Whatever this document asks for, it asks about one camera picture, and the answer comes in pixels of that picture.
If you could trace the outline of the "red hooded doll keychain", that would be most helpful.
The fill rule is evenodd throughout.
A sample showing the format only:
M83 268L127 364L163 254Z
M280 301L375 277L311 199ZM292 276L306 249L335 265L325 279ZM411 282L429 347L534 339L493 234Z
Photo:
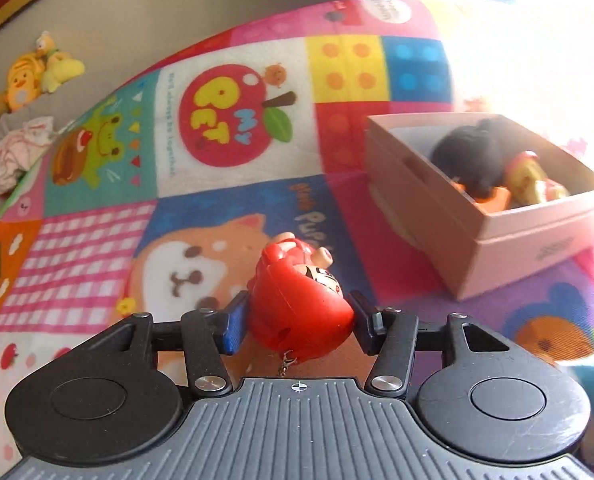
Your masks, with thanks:
M355 312L331 273L333 256L292 232L262 249L248 282L247 376L331 376L348 361L336 352L351 336Z

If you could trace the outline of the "orange plastic toy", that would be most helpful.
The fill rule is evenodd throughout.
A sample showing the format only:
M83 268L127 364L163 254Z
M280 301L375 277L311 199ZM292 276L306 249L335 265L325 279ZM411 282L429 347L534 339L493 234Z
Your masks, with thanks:
M462 195L466 196L468 200L473 202L475 206L483 214L499 214L500 212L506 211L510 208L510 202L512 201L512 194L504 186L497 186L491 192L488 198L472 198L467 192L463 184L452 181L451 184L461 192Z

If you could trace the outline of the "black plush toy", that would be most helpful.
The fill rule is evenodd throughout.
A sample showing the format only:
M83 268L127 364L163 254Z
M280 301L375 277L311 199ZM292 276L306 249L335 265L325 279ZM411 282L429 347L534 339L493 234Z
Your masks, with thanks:
M510 188L505 183L507 167L527 148L500 119L483 119L452 129L435 144L429 160L474 200L490 200L495 188Z

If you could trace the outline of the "pink yellow cupcake toy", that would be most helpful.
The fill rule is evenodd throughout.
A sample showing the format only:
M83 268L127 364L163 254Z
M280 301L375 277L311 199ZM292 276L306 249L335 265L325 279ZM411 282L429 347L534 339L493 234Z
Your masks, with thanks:
M550 179L532 151L517 154L506 166L504 185L519 206L538 205L569 195L560 183Z

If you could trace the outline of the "colourful cartoon play mat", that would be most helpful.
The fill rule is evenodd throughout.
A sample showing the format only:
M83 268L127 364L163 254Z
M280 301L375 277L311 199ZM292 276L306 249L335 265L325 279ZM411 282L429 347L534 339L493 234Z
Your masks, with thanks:
M594 354L594 244L456 299L365 169L372 116L482 113L594 172L594 3L336 0L165 58L69 125L0 214L0 479L594 479L559 361ZM193 393L180 322L292 232L419 318L405 396L331 376Z

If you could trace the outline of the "pink cardboard box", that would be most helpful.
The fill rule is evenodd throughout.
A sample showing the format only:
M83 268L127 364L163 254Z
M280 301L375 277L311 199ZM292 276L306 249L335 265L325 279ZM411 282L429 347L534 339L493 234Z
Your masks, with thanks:
M491 118L505 154L535 151L569 196L486 214L431 163L429 154L444 136L485 117L421 113L367 121L371 185L458 300L527 278L594 244L594 172L513 120Z

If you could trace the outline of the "white pink crumpled cloth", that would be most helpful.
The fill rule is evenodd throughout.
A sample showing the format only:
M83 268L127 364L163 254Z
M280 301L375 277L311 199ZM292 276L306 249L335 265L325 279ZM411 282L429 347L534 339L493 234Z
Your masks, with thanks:
M0 140L0 202L16 188L57 136L54 118L43 116L24 122Z

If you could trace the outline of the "yellow dog plush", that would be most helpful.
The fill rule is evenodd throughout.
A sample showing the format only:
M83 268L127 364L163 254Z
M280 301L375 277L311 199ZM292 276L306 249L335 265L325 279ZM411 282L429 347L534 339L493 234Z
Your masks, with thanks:
M73 58L68 52L58 49L48 32L42 32L36 40L36 58L43 64L41 76L43 93L54 93L65 82L86 72L84 63Z

